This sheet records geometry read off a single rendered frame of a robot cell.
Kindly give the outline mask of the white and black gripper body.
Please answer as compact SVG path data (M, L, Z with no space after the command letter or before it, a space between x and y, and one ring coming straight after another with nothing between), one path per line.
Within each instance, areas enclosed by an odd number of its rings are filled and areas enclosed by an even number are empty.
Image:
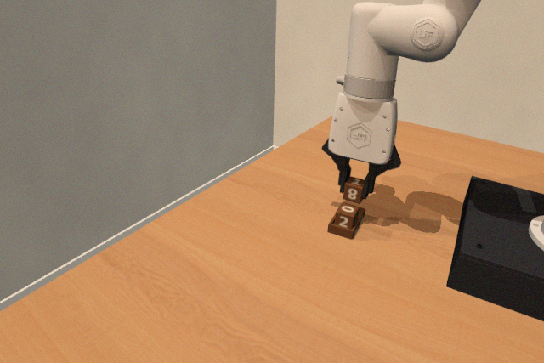
M337 156L384 165L393 152L397 118L394 96L367 99L342 91L333 112L328 149Z

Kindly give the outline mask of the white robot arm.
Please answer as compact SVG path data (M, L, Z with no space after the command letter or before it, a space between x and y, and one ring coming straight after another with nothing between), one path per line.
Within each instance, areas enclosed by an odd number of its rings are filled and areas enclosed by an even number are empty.
M337 76L337 84L353 96L392 98L399 56L421 62L445 58L480 1L357 3L351 12L347 70Z

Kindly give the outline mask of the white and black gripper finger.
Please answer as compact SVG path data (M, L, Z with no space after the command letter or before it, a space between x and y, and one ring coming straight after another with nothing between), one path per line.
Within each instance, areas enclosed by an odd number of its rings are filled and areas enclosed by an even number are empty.
M349 166L350 158L337 156L332 154L328 149L329 139L322 146L322 150L328 155L331 156L332 160L337 164L337 169L339 172L338 185L340 185L340 193L344 192L344 185L350 177L351 166ZM346 164L347 163L347 164Z
M365 177L362 198L366 199L369 193L372 194L374 190L376 176L386 172L387 170L398 168L400 167L400 164L401 164L401 160L400 160L398 151L395 147L395 144L394 144L392 155L390 157L390 161L388 161L388 163L384 165L376 165L376 164L369 163L369 172Z

